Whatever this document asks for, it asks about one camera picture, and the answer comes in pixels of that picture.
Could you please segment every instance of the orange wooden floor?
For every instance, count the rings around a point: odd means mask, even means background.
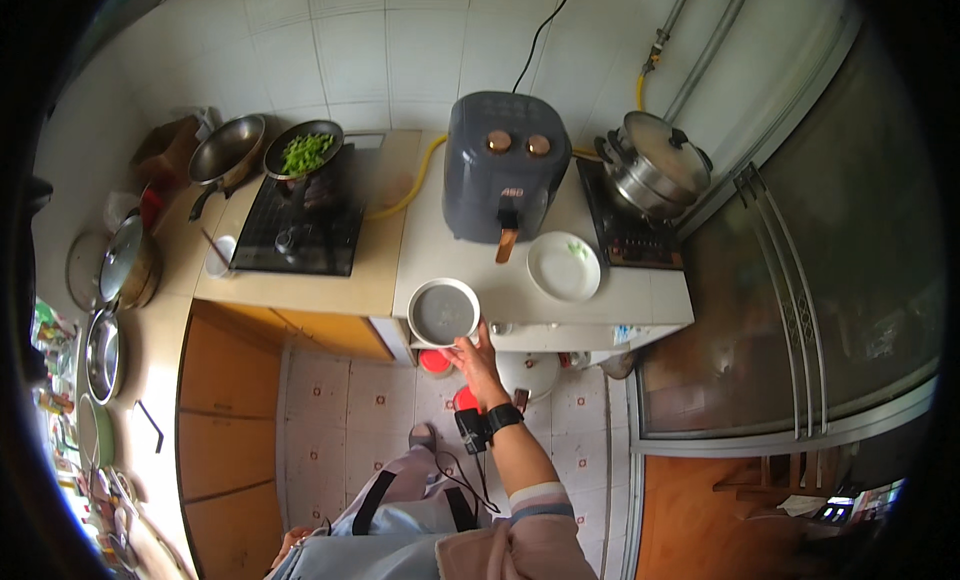
[[[764,504],[712,490],[749,461],[646,457],[636,580],[789,577],[781,566],[803,526],[790,518],[743,520]]]

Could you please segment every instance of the hand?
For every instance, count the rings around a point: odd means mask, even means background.
[[[297,540],[308,537],[311,533],[313,533],[313,528],[296,526],[293,530],[283,535],[283,546],[281,547],[279,554],[276,556],[276,559],[273,560],[273,567],[277,567],[281,564],[283,558],[287,556],[287,554],[290,552],[290,548],[297,543]]]
[[[480,343],[474,346],[470,338],[460,337],[453,341],[454,348],[439,350],[450,363],[461,370],[470,386],[470,391],[477,398],[481,413],[486,413],[493,407],[509,403],[510,394],[500,384],[500,374],[497,372],[497,354],[490,344],[490,332],[487,330],[487,321],[480,318],[477,325]]]

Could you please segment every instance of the foot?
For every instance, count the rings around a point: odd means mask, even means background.
[[[429,423],[418,423],[414,429],[410,430],[410,436],[407,438],[410,448],[422,444],[430,449],[431,453],[437,452],[437,431]]]

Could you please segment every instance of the pink jacket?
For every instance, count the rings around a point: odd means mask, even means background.
[[[596,580],[577,541],[577,522],[559,482],[518,490],[510,519],[437,541],[444,580]]]

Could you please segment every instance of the gas stove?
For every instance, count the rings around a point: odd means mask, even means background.
[[[623,213],[604,186],[602,163],[577,159],[577,171],[593,217],[600,256],[612,267],[681,270],[680,241],[669,222]]]
[[[306,179],[295,215],[294,182],[264,178],[237,239],[230,268],[244,272],[349,276],[366,208],[355,187],[377,163],[383,134],[347,136],[339,153]]]

